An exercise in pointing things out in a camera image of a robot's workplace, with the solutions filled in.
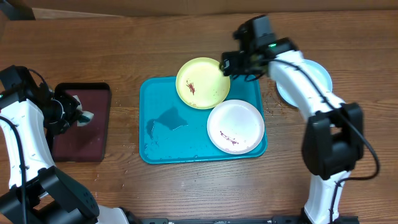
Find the green dish sponge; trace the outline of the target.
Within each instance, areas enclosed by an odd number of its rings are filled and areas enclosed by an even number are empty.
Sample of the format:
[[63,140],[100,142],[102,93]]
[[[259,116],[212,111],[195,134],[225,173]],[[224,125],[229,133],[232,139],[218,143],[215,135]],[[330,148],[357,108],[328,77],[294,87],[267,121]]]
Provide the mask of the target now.
[[91,122],[91,120],[94,117],[94,114],[92,112],[83,110],[81,101],[77,95],[73,95],[73,97],[78,102],[78,106],[76,109],[81,113],[81,115],[79,115],[79,117],[77,119],[77,126],[79,126],[79,127],[86,126],[87,124],[89,124]]

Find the green rimmed plate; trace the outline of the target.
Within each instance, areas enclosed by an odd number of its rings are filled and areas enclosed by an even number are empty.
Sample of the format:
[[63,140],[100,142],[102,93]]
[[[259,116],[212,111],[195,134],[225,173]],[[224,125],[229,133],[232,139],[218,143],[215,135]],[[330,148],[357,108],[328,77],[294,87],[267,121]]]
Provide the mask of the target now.
[[223,102],[230,90],[230,77],[223,75],[220,63],[212,58],[198,57],[186,62],[178,71],[175,87],[188,106],[207,110]]

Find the white plate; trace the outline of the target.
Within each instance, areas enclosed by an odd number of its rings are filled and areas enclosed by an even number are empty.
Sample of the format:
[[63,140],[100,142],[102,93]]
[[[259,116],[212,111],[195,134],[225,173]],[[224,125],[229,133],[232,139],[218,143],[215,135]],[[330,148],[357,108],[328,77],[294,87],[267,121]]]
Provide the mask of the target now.
[[234,155],[253,151],[262,142],[266,130],[259,110],[243,100],[227,100],[216,106],[208,117],[206,129],[219,150]]

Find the light blue plate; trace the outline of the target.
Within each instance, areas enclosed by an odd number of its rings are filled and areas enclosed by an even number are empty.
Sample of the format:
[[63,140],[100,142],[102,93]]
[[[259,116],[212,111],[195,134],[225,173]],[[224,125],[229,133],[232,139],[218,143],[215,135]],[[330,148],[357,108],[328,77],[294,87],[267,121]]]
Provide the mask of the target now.
[[[307,67],[310,69],[310,71],[315,75],[315,77],[318,79],[318,81],[328,90],[328,91],[333,91],[333,83],[330,74],[328,71],[319,63],[313,61],[313,60],[304,60],[305,64]],[[284,102],[286,102],[288,105],[297,108],[297,104],[294,102],[292,97],[280,86],[278,83],[275,84],[277,87],[277,92],[279,96],[283,99]]]

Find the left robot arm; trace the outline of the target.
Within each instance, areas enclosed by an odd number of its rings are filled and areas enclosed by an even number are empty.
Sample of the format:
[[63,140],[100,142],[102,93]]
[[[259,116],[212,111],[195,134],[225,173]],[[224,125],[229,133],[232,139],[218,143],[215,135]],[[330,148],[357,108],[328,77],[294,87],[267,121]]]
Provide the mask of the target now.
[[10,164],[1,213],[12,223],[140,223],[125,208],[98,205],[91,192],[55,166],[45,132],[86,126],[94,114],[78,96],[36,84],[35,70],[11,65],[1,71],[1,129]]

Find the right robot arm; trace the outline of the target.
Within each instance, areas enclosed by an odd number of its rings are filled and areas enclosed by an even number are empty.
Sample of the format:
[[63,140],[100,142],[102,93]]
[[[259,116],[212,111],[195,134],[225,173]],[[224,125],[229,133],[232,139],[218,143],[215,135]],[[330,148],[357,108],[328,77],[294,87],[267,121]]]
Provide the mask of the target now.
[[288,38],[278,39],[266,15],[241,24],[233,33],[239,49],[221,55],[226,76],[266,75],[293,99],[307,126],[302,158],[311,173],[310,191],[301,215],[293,223],[358,223],[342,217],[338,204],[344,182],[363,157],[363,112],[327,90],[306,64],[303,53]]

